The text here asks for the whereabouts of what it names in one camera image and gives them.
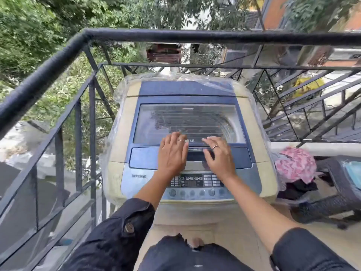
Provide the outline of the person's right hand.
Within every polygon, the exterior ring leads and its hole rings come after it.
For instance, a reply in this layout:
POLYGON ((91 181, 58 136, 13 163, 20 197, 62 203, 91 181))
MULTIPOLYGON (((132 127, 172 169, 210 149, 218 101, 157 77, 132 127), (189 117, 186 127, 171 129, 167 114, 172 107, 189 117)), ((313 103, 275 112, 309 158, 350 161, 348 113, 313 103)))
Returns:
POLYGON ((237 177, 236 168, 233 162, 231 148, 228 143, 221 137, 209 136, 203 138, 202 141, 206 143, 215 155, 215 165, 211 171, 223 183, 230 179, 237 177))

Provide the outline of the person's left hand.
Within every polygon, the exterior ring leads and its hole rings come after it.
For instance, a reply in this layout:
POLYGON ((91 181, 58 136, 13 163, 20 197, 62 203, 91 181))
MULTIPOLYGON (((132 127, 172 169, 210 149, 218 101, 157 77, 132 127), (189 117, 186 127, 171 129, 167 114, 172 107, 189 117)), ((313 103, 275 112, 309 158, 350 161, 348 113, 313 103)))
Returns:
POLYGON ((188 151, 163 149, 158 152, 157 170, 170 172, 183 171, 186 166, 188 151))

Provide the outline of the person's left forearm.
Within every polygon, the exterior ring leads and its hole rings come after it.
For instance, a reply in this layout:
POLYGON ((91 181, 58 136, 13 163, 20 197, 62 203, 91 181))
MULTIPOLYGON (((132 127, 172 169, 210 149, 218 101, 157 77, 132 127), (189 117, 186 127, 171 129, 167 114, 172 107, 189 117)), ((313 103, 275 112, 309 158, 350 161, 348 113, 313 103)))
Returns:
POLYGON ((179 173, 179 171, 172 170, 170 172, 157 170, 133 198, 146 201, 157 210, 166 188, 169 186, 171 180, 179 173))

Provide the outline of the person's right forearm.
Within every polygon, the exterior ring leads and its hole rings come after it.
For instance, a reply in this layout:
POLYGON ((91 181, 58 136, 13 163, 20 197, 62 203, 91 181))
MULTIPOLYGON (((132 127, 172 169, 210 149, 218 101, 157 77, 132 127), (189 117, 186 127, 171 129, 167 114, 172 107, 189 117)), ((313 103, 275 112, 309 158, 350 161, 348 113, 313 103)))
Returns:
POLYGON ((298 224, 259 197, 235 173, 217 174, 231 192, 267 251, 272 254, 281 237, 298 224))

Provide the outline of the transparent washing machine lid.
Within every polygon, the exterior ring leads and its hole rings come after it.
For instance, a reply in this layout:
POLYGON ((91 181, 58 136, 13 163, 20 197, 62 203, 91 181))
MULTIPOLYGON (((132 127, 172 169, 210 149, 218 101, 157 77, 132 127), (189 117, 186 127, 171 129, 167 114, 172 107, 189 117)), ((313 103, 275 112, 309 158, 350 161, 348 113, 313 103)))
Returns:
POLYGON ((237 169, 256 163, 246 124, 235 97, 146 96, 136 105, 126 161, 131 168, 156 169, 160 141, 172 132, 186 134, 189 147, 201 151, 203 138, 222 137, 237 169))

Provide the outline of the person's foot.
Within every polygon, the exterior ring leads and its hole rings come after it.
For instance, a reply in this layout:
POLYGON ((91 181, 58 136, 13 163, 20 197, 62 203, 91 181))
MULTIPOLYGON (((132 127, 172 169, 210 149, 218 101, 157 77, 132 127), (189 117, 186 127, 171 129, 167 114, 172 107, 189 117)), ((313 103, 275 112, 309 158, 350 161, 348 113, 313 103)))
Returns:
POLYGON ((187 240, 187 244, 190 248, 197 250, 205 245, 204 241, 200 237, 194 237, 187 240))

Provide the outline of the red-brown wooden structure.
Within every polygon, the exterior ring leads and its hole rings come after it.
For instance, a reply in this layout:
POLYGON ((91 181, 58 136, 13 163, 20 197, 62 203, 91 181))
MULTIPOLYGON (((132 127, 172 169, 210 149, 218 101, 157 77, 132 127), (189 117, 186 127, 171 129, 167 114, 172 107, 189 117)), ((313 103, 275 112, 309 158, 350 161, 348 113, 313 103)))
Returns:
POLYGON ((146 45, 147 60, 157 63, 181 63, 182 45, 177 43, 149 43, 146 45))

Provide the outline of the dark crumpled clothes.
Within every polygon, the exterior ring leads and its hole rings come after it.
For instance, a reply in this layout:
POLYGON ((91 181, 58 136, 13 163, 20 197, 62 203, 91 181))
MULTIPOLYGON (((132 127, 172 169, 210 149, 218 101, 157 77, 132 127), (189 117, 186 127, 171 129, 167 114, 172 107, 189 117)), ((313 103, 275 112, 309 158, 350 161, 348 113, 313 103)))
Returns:
POLYGON ((278 193, 277 199, 298 200, 306 193, 317 190, 315 182, 305 183, 299 179, 295 182, 286 182, 286 189, 278 193))

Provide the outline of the dark trousers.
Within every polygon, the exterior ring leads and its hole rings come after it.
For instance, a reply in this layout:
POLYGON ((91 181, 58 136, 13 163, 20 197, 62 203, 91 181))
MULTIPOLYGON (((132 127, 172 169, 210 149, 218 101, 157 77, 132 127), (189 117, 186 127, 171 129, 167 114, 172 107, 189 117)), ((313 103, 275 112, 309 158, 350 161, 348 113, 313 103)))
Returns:
POLYGON ((151 246, 138 271, 254 271, 215 243, 192 248, 181 234, 151 246))

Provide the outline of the dark denim jacket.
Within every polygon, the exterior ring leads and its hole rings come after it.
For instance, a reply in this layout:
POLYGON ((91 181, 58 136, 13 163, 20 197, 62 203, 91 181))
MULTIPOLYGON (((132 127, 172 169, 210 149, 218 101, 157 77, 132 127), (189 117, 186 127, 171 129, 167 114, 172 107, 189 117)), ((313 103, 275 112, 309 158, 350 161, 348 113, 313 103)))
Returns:
MULTIPOLYGON (((133 271, 155 217, 154 207, 127 200, 100 223, 73 252, 62 271, 133 271)), ((357 271, 317 237, 293 228, 276 243, 269 258, 279 271, 357 271)))

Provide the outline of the black woven plastic chair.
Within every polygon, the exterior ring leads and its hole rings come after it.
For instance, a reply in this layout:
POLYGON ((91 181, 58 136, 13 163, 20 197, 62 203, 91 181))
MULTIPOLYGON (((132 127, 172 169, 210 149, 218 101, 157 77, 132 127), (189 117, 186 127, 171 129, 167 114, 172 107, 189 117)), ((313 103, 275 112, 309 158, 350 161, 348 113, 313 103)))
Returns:
POLYGON ((342 166, 347 161, 361 162, 361 156, 338 155, 316 161, 317 172, 328 176, 328 183, 332 183, 336 194, 291 207, 290 213, 295 221, 335 224, 341 230, 361 223, 361 190, 355 187, 342 166))

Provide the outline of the light blue cloth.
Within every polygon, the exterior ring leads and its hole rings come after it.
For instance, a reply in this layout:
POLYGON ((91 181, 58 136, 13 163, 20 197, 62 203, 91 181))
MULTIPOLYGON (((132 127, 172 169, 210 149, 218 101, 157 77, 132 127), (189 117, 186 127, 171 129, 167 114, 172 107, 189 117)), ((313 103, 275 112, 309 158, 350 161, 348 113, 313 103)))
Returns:
POLYGON ((355 187, 361 190, 361 162, 347 161, 343 162, 342 166, 355 187))

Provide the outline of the black metal balcony railing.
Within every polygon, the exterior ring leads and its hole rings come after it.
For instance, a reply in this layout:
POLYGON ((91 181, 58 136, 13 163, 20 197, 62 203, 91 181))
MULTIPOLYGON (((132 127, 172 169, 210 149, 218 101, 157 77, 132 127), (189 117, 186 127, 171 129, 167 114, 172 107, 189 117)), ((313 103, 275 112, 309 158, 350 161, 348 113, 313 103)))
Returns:
MULTIPOLYGON (((87 233, 111 210, 133 196, 155 169, 131 168, 126 161, 136 105, 150 96, 235 97, 256 163, 237 169, 250 187, 275 200, 281 182, 271 169, 272 150, 304 147, 317 156, 361 156, 361 66, 258 64, 265 45, 355 46, 361 33, 297 34, 89 28, 44 62, 0 104, 0 139, 85 53, 92 72, 67 104, 55 126, 25 162, 0 200, 0 270, 33 271, 83 213, 87 233), (258 45, 253 63, 123 63, 112 61, 102 43, 258 45), (309 81, 293 87, 299 77, 309 81), (292 99, 297 89, 322 78, 325 84, 292 99)), ((208 180, 201 151, 189 149, 183 174, 166 188, 159 224, 215 223, 230 214, 233 197, 208 180)))

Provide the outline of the orange building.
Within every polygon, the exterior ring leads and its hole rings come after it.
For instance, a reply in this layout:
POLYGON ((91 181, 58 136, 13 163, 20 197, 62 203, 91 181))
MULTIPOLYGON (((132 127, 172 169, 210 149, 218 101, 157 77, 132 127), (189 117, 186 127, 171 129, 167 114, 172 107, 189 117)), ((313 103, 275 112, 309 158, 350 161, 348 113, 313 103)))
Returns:
POLYGON ((256 0, 247 27, 296 32, 361 32, 361 0, 256 0))

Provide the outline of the green leafy trees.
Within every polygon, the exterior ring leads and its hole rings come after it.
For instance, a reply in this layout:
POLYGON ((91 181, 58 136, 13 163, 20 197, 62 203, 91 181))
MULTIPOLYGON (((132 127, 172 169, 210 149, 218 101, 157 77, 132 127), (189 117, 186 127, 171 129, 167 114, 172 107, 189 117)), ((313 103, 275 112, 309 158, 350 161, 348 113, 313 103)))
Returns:
POLYGON ((247 31, 256 0, 0 0, 0 90, 85 28, 247 31))

